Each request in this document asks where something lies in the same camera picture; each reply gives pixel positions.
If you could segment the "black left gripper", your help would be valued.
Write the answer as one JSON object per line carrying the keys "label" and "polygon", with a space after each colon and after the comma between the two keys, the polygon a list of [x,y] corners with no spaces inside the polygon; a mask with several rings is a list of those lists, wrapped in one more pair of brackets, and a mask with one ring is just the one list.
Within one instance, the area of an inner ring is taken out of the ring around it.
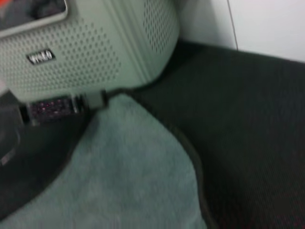
{"label": "black left gripper", "polygon": [[0,166],[7,165],[17,154],[21,130],[30,121],[55,121],[88,113],[107,105],[105,90],[63,95],[21,103],[10,91],[0,94]]}

